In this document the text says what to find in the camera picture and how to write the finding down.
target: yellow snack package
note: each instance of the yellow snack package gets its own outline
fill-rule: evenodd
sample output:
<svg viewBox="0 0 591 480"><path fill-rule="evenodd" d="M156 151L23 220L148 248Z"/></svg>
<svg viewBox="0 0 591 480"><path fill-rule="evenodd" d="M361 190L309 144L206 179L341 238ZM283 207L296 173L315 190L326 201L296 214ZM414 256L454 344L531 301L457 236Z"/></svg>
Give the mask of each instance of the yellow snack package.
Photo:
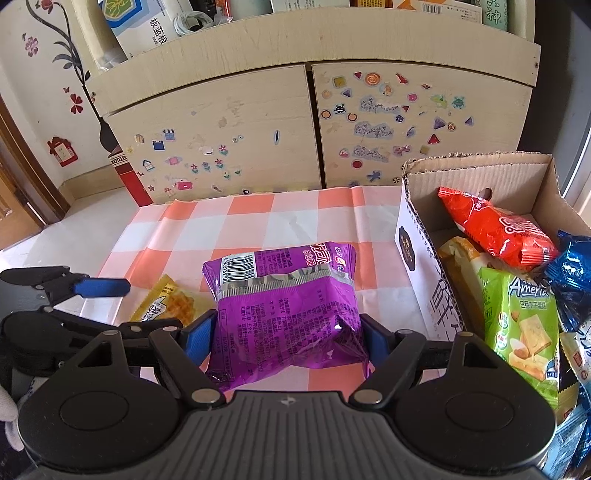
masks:
<svg viewBox="0 0 591 480"><path fill-rule="evenodd" d="M200 295L181 288L164 275L131 316L130 322L176 318L187 326L211 308L215 308L215 304L208 294Z"/></svg>

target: wooden door frame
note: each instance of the wooden door frame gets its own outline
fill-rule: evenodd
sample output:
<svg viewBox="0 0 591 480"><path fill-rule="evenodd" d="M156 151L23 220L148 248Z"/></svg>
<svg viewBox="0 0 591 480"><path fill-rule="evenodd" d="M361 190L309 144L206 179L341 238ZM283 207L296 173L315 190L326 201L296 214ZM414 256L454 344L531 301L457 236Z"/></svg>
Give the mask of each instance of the wooden door frame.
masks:
<svg viewBox="0 0 591 480"><path fill-rule="evenodd" d="M65 217L70 208L69 203L35 158L2 96L0 96L0 158L10 180L18 186L27 202L46 224L59 222Z"/></svg>

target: checkered tablecloth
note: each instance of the checkered tablecloth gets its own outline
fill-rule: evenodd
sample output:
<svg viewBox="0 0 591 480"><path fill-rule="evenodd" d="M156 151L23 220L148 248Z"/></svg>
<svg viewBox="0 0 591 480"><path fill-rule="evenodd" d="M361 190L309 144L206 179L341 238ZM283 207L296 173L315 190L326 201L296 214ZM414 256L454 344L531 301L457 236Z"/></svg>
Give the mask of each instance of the checkered tablecloth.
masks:
<svg viewBox="0 0 591 480"><path fill-rule="evenodd" d="M125 277L131 292L122 300L87 301L82 316L118 325L127 321L163 274L211 302L203 262L261 249L318 242L350 243L357 251L355 290L359 311L389 330L427 334L394 236L400 187L354 187L175 201L142 207L100 271ZM289 367L245 388L342 390L363 380L361 366L328 369Z"/></svg>

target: green snack package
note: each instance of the green snack package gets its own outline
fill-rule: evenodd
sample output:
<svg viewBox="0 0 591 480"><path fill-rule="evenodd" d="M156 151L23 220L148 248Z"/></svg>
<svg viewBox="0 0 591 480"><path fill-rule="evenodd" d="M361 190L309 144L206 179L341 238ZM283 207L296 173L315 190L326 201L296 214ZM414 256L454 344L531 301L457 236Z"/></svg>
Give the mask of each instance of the green snack package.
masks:
<svg viewBox="0 0 591 480"><path fill-rule="evenodd" d="M558 312L554 295L512 273L483 267L485 343L558 407Z"/></svg>

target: cabinet door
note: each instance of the cabinet door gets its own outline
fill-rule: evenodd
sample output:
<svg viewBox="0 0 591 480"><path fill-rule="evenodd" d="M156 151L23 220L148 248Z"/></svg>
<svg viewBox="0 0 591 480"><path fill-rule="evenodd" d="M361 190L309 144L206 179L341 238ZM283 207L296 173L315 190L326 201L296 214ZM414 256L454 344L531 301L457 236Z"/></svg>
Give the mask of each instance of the cabinet door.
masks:
<svg viewBox="0 0 591 480"><path fill-rule="evenodd" d="M517 148L531 88L405 63L313 66L326 186L396 185L404 162Z"/></svg>
<svg viewBox="0 0 591 480"><path fill-rule="evenodd" d="M108 122L155 203L320 188L303 65L199 83Z"/></svg>

